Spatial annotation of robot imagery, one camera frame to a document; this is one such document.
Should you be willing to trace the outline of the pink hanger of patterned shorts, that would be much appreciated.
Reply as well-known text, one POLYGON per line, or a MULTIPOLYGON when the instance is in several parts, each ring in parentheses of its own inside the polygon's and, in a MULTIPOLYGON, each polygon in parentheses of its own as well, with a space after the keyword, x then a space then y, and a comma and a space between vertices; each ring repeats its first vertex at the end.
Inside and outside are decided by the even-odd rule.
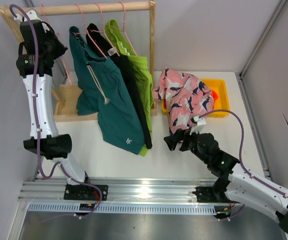
POLYGON ((64 54, 65 54, 65 51, 67 50, 64 45, 62 44, 62 42, 60 41, 60 34, 58 32, 55 32, 53 30, 53 28, 51 27, 51 25, 49 24, 49 21, 48 21, 48 18, 45 14, 45 11, 44 11, 44 5, 42 3, 39 4, 40 5, 40 9, 42 11, 42 15, 45 17, 45 24, 47 26, 47 28, 49 29, 49 31, 51 32, 52 34, 52 37, 51 39, 53 40, 53 42, 55 43, 55 58, 60 58, 60 61, 62 63, 62 66, 64 68, 64 71, 65 71, 65 74, 66 74, 66 78, 67 78, 67 82, 69 82, 70 85, 72 85, 72 78, 71 78, 71 75, 70 75, 70 72, 69 72, 69 69, 68 69, 68 65, 67 65, 67 62, 65 60, 65 57, 64 57, 64 54))

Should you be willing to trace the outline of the pink hanger of teal shorts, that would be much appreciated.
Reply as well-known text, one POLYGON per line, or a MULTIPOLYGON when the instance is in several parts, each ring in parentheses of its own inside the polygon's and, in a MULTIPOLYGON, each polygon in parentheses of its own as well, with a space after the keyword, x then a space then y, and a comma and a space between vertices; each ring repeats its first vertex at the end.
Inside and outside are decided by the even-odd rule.
POLYGON ((85 20, 85 17, 84 17, 84 14, 82 12, 82 9, 80 8, 80 6, 78 4, 75 4, 75 6, 78 8, 81 16, 82 16, 82 19, 83 19, 83 25, 84 25, 84 28, 85 28, 85 31, 86 31, 86 35, 90 38, 90 40, 92 41, 93 45, 100 51, 100 53, 103 55, 103 57, 105 59, 108 59, 108 57, 105 55, 105 53, 101 50, 101 48, 97 45, 97 43, 95 42, 95 40, 91 37, 91 35, 89 34, 89 31, 87 30, 87 25, 86 25, 86 20, 85 20))

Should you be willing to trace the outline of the pink patterned shorts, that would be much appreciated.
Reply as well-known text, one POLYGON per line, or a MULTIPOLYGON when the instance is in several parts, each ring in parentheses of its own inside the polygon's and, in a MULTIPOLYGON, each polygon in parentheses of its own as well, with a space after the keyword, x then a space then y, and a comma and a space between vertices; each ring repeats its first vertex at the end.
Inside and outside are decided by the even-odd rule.
POLYGON ((193 74, 164 68, 159 84, 153 89, 155 100, 166 103, 169 134, 193 126, 192 118, 214 108, 212 90, 193 74))

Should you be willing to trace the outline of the orange shorts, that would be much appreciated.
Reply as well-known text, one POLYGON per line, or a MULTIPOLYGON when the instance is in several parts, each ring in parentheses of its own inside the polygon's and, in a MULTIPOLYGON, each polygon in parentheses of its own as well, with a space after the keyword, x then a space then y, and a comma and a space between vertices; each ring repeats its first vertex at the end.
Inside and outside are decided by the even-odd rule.
POLYGON ((211 97, 213 98, 214 102, 216 102, 219 98, 218 94, 212 90, 211 97))

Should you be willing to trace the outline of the dark teal shorts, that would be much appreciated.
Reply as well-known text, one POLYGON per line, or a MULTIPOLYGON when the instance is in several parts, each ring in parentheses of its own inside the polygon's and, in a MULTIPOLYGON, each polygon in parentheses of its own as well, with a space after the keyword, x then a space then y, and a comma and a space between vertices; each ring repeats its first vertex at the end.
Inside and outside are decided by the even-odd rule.
POLYGON ((103 140, 136 155, 145 141, 143 129, 120 69, 109 57, 87 45, 76 26, 69 28, 69 45, 78 87, 78 115, 97 113, 103 140))

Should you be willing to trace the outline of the black shorts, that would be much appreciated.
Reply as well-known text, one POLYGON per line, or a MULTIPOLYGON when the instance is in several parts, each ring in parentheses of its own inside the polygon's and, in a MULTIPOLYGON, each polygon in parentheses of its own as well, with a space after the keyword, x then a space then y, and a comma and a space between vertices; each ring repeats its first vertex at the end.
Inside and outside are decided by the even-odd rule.
POLYGON ((145 155, 147 150, 152 148, 152 134, 149 133, 148 124, 146 121, 146 116, 144 113, 143 105, 139 96, 138 87, 135 81, 135 74, 133 67, 127 56, 120 54, 120 56, 110 57, 116 66, 120 69, 121 75, 123 77, 124 83, 127 87, 128 93, 139 117, 140 123, 142 125, 145 145, 142 148, 140 154, 145 155))

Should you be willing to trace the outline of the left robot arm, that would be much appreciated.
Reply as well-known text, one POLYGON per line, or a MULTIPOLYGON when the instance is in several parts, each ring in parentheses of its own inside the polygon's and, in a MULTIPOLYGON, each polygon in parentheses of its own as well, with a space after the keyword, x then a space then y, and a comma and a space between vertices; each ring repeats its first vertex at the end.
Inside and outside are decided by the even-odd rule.
POLYGON ((58 40, 52 27, 41 20, 20 23, 23 42, 18 47, 16 67, 24 83, 30 112, 29 139, 23 146, 37 155, 38 167, 43 158, 54 162, 66 176, 69 185, 77 185, 75 194, 81 200, 92 195, 86 184, 87 174, 71 155, 72 139, 59 134, 52 108, 52 68, 55 59, 67 48, 58 40))

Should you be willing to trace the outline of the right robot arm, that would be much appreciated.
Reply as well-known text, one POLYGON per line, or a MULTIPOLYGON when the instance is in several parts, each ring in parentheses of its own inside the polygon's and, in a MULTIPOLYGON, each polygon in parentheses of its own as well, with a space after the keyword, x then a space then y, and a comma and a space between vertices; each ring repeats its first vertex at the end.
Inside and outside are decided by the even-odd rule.
POLYGON ((288 189, 242 166, 239 159, 219 148, 210 133, 190 133, 178 130, 164 137, 169 150, 190 151, 207 165, 218 179, 213 185, 212 196, 218 202, 229 199, 255 209, 276 221, 288 234, 288 189))

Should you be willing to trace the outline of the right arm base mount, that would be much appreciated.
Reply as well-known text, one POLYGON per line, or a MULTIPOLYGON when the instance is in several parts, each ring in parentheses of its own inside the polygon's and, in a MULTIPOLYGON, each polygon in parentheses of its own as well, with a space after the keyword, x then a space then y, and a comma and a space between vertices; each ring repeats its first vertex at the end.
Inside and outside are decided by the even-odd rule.
POLYGON ((226 196, 219 190, 210 186, 197 186, 192 191, 199 203, 224 203, 226 196))

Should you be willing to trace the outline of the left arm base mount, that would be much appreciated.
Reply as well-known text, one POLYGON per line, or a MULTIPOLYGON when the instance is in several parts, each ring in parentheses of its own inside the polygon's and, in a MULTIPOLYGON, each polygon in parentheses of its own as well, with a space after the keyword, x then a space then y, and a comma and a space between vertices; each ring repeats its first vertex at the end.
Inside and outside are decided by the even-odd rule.
POLYGON ((85 185, 69 185, 65 187, 65 192, 63 198, 65 200, 75 200, 75 201, 98 201, 99 191, 93 187, 85 185))

